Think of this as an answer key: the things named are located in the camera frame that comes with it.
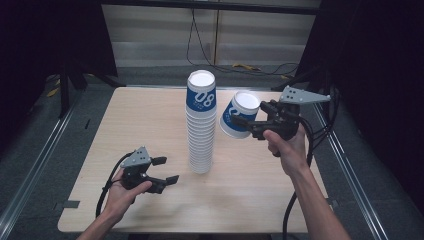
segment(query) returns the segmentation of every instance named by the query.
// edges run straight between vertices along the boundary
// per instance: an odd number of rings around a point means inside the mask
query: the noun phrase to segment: blue logo on cup
[[[209,92],[194,92],[187,87],[187,106],[196,112],[207,112],[216,106],[216,89]]]
[[[239,115],[240,117],[243,117],[243,118],[247,119],[248,121],[254,121],[256,119],[256,115],[257,115],[257,113],[251,114],[251,115],[241,113],[239,110],[237,110],[236,107],[233,106],[233,103],[230,102],[230,104],[228,104],[227,108],[225,109],[224,113],[222,114],[222,118],[223,118],[225,124],[228,127],[230,127],[231,129],[233,129],[235,131],[238,131],[238,132],[246,132],[247,129],[231,123],[231,115],[233,115],[233,114]]]

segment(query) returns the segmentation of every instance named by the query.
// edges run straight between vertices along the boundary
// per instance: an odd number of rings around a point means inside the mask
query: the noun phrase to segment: gray floor
[[[216,76],[218,87],[269,88],[284,82],[279,76],[258,77],[221,73],[208,67],[194,66],[121,68],[118,71],[119,81],[126,84],[184,86],[188,75],[197,69],[211,70]],[[78,236],[61,233],[57,229],[57,222],[61,215],[61,209],[58,206],[68,199],[113,94],[113,89],[104,83],[91,77],[89,82],[66,130],[14,225],[9,239],[75,239]],[[51,83],[47,84],[46,93],[52,87]],[[49,98],[46,97],[46,93],[40,96],[16,138],[0,155],[2,182],[0,184],[0,213],[3,213],[20,187],[58,121],[60,96],[55,95]],[[77,94],[71,92],[73,96],[71,99],[74,99]],[[303,107],[302,114],[314,125],[314,129],[318,129],[318,120],[312,107]],[[343,105],[339,110],[335,132],[382,222],[388,239],[424,239],[423,216],[415,209],[396,179],[361,138]],[[327,141],[324,141],[315,151],[315,158],[330,200],[338,203],[334,211],[352,238],[375,239]],[[126,234],[119,233],[111,233],[107,237],[107,239],[126,238]],[[172,239],[175,238],[183,238],[183,236],[173,236]],[[273,238],[280,239],[281,236],[277,234],[273,235]],[[306,234],[295,234],[291,239],[308,239],[308,237]]]

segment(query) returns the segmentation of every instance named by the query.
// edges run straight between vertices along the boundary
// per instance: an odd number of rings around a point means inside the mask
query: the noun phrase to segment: table top
[[[191,171],[185,113],[186,89],[118,88],[115,90],[58,223],[63,232],[82,232],[95,219],[102,187],[117,161],[146,146],[151,157],[165,156],[164,165],[151,166],[155,178],[180,175],[162,194],[137,197],[113,231],[145,233],[278,233],[294,188],[266,141],[249,136],[228,137],[219,118],[237,90],[217,90],[213,166],[208,173]],[[261,100],[281,93],[260,92]],[[266,119],[259,111],[257,120]],[[318,168],[311,166],[324,196]],[[289,232],[307,232],[299,204],[294,205]]]

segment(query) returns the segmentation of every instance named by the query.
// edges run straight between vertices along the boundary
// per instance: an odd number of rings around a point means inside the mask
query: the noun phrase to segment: forearm
[[[112,227],[119,221],[107,212],[100,214],[88,228],[78,237],[78,240],[103,239]]]
[[[310,169],[293,174],[291,179],[311,239],[350,239],[325,200]]]

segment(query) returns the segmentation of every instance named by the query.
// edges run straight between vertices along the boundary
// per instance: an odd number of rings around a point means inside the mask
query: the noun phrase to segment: white paper cup
[[[198,70],[188,77],[186,113],[198,119],[216,113],[215,76],[211,72]]]
[[[219,125],[224,133],[233,138],[246,138],[250,132],[246,128],[231,122],[231,115],[239,115],[248,121],[254,121],[261,104],[260,99],[252,91],[238,91],[223,112]]]

